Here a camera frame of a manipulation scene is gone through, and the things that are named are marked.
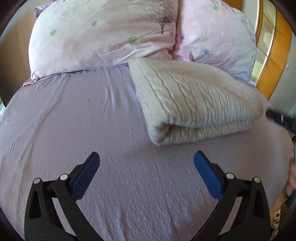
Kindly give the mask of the person's right hand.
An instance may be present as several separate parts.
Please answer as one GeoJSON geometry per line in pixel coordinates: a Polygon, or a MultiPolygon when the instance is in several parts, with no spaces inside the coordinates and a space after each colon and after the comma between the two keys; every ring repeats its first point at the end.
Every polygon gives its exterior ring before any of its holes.
{"type": "Polygon", "coordinates": [[[296,187],[295,180],[295,148],[290,151],[290,165],[287,173],[287,182],[285,185],[285,190],[288,196],[291,196],[296,187]]]}

